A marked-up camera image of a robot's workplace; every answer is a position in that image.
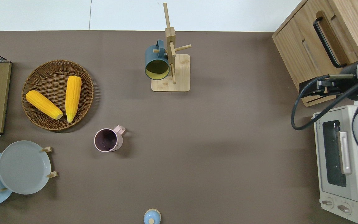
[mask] wooden base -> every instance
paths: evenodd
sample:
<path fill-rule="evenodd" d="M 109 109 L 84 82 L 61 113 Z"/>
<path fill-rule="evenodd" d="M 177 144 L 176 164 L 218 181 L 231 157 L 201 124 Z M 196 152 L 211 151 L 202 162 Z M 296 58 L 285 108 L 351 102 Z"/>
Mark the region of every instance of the wooden base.
<path fill-rule="evenodd" d="M 152 90 L 155 92 L 187 92 L 190 90 L 190 55 L 177 54 L 175 57 L 175 79 L 168 75 L 161 80 L 152 80 Z"/>

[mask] yellow corn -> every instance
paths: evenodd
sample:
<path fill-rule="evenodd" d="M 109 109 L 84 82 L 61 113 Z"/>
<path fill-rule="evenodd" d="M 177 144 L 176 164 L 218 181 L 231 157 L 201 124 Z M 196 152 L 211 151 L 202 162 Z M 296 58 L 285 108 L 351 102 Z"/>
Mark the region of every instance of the yellow corn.
<path fill-rule="evenodd" d="M 78 103 L 80 102 L 81 78 L 69 76 L 66 88 L 66 116 L 67 122 L 71 123 L 77 114 Z"/>
<path fill-rule="evenodd" d="M 60 119 L 63 116 L 63 112 L 54 103 L 36 90 L 29 91 L 26 100 L 53 119 Z"/>

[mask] black drawer handle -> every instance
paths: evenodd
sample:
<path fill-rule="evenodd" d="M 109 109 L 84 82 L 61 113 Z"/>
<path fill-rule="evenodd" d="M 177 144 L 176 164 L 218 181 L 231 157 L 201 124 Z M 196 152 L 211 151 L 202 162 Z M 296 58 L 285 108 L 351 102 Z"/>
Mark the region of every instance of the black drawer handle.
<path fill-rule="evenodd" d="M 324 34 L 322 33 L 320 27 L 319 27 L 319 21 L 323 20 L 323 17 L 318 17 L 314 22 L 313 22 L 313 27 L 314 30 L 317 33 L 317 36 L 320 38 L 321 43 L 323 44 L 323 47 L 325 49 L 325 52 L 327 52 L 327 55 L 329 57 L 329 59 L 331 60 L 331 63 L 335 66 L 335 68 L 343 68 L 345 67 L 347 64 L 339 64 L 339 62 L 337 61 L 337 59 L 334 56 L 334 53 L 332 52 L 331 48 L 329 47 L 326 38 L 324 37 Z"/>

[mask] wicker basket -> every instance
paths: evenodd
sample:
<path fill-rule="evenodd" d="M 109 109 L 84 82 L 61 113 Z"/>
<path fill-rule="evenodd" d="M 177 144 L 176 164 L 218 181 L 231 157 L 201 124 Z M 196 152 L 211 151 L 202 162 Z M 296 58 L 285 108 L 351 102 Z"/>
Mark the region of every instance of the wicker basket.
<path fill-rule="evenodd" d="M 65 113 L 67 78 L 70 75 L 81 77 L 81 95 L 77 115 L 71 123 Z M 48 98 L 63 112 L 63 117 L 55 120 L 35 108 L 25 98 L 30 90 L 36 90 Z M 78 123 L 91 107 L 94 99 L 94 84 L 88 72 L 71 61 L 56 60 L 36 68 L 27 78 L 21 91 L 21 104 L 28 119 L 36 126 L 50 131 L 59 131 Z"/>

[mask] wooden peg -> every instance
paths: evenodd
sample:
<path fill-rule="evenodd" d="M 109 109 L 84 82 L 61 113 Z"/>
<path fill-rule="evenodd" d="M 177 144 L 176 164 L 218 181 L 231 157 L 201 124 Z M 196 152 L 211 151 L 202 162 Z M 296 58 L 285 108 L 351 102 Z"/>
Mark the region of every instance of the wooden peg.
<path fill-rule="evenodd" d="M 173 64 L 171 64 L 171 75 L 172 75 L 173 83 L 176 84 L 175 68 L 174 68 Z"/>
<path fill-rule="evenodd" d="M 158 49 L 153 49 L 153 53 L 159 53 Z"/>
<path fill-rule="evenodd" d="M 52 152 L 52 148 L 51 148 L 51 146 L 45 147 L 41 150 L 41 152 L 46 152 L 46 153 Z"/>
<path fill-rule="evenodd" d="M 173 45 L 173 42 L 171 41 L 169 45 L 171 47 L 172 57 L 176 57 L 175 46 Z"/>
<path fill-rule="evenodd" d="M 169 15 L 168 15 L 168 7 L 167 7 L 167 3 L 164 3 L 164 13 L 165 13 L 165 22 L 167 23 L 167 28 L 171 27 L 171 25 L 169 24 Z"/>
<path fill-rule="evenodd" d="M 51 172 L 51 174 L 48 174 L 47 177 L 49 177 L 49 178 L 57 177 L 57 172 L 53 171 L 53 172 Z"/>
<path fill-rule="evenodd" d="M 181 51 L 181 50 L 184 50 L 184 49 L 187 49 L 187 48 L 190 48 L 190 47 L 191 47 L 191 44 L 188 44 L 188 45 L 185 45 L 185 46 L 182 46 L 182 47 L 175 48 L 175 51 Z"/>

